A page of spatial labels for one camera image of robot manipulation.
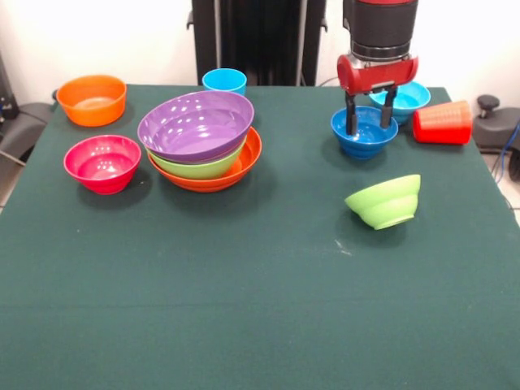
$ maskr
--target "light green bowl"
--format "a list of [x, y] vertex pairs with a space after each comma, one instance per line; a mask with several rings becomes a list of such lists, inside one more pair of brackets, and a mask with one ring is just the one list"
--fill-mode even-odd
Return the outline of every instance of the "light green bowl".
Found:
[[402, 176], [365, 188], [344, 201], [375, 230], [390, 228], [415, 216], [420, 175]]
[[149, 150], [148, 154], [164, 171], [174, 176], [184, 177], [185, 179], [209, 180], [222, 176], [232, 167], [233, 163], [241, 154], [245, 141], [246, 139], [244, 138], [240, 146], [228, 156], [204, 164], [179, 164], [160, 158]]

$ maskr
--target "light blue bowl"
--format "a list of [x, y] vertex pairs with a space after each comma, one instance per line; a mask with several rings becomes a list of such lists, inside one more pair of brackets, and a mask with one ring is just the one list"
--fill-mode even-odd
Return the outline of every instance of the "light blue bowl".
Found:
[[394, 118], [390, 126], [381, 128], [381, 110], [374, 107], [358, 106], [356, 108], [357, 133], [347, 134], [347, 109], [337, 111], [331, 118], [331, 126], [341, 149], [360, 160], [367, 160], [381, 152], [384, 146], [397, 135], [399, 126]]
[[205, 89], [214, 91], [226, 91], [245, 95], [247, 77], [241, 71], [227, 67], [221, 67], [208, 71], [202, 77], [202, 85]]
[[[381, 108], [387, 92], [372, 93], [370, 99], [374, 106]], [[397, 96], [393, 101], [393, 117], [399, 124], [405, 124], [412, 114], [430, 102], [430, 91], [416, 81], [397, 87]]]

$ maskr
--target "pink bowl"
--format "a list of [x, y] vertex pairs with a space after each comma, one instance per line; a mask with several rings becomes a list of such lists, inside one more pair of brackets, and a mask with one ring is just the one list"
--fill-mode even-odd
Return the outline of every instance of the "pink bowl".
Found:
[[72, 146], [63, 166], [87, 189], [101, 195], [122, 191], [141, 160], [139, 145], [125, 136], [93, 136]]

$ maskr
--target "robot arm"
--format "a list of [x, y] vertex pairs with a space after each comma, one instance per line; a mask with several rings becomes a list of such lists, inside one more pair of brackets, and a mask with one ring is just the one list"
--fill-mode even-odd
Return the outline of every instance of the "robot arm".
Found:
[[410, 55], [418, 0], [344, 0], [343, 25], [350, 31], [350, 51], [337, 70], [347, 105], [347, 129], [357, 131], [354, 98], [387, 90], [381, 126], [387, 128], [397, 86], [410, 82], [418, 58]]

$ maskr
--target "bowl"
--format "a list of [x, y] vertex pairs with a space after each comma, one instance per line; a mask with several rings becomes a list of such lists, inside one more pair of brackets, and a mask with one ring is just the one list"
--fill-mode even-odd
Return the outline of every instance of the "bowl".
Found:
[[125, 136], [93, 136], [78, 142], [65, 154], [67, 173], [87, 189], [101, 195], [122, 191], [136, 172], [141, 149]]
[[150, 162], [154, 165], [155, 169], [161, 173], [164, 177], [170, 180], [173, 184], [194, 191], [197, 193], [216, 193], [222, 191], [228, 187], [233, 186], [244, 178], [245, 175], [253, 169], [254, 164], [258, 161], [260, 154], [262, 153], [262, 139], [258, 135], [254, 128], [249, 130], [247, 139], [244, 144], [244, 148], [240, 152], [240, 155], [233, 163], [232, 167], [218, 179], [212, 180], [192, 180], [185, 179], [183, 177], [172, 175], [159, 167], [155, 161], [148, 154]]
[[415, 216], [420, 188], [420, 175], [402, 176], [350, 195], [345, 203], [365, 223], [380, 230]]
[[119, 119], [126, 94], [126, 84], [116, 77], [84, 76], [63, 85], [56, 99], [73, 123], [91, 128]]
[[244, 147], [246, 139], [242, 141], [238, 148], [236, 148], [228, 156], [221, 158], [213, 162], [207, 162], [203, 164], [179, 164], [177, 162], [167, 161], [160, 158], [153, 153], [149, 153], [149, 156], [159, 165], [164, 171], [179, 177], [186, 179], [195, 180], [207, 180], [214, 179], [222, 176], [226, 173], [229, 168], [233, 165], [235, 160], [240, 155], [242, 148]]
[[[383, 106], [386, 97], [386, 91], [370, 95], [372, 103], [378, 108]], [[405, 124], [411, 119], [413, 113], [427, 105], [430, 99], [428, 88], [416, 81], [400, 85], [397, 87], [397, 95], [393, 101], [393, 118], [398, 124]]]
[[236, 69], [221, 67], [208, 71], [202, 77], [202, 84], [208, 90], [228, 91], [244, 95], [247, 76]]
[[390, 126], [381, 128], [381, 110], [374, 107], [356, 107], [357, 133], [347, 134], [347, 109], [337, 111], [331, 118], [331, 126], [341, 149], [360, 160], [367, 160], [381, 152], [384, 146], [394, 139], [399, 127], [394, 118], [390, 119]]
[[160, 158], [208, 163], [242, 143], [253, 117], [253, 104], [238, 93], [200, 91], [155, 107], [139, 123], [137, 135]]

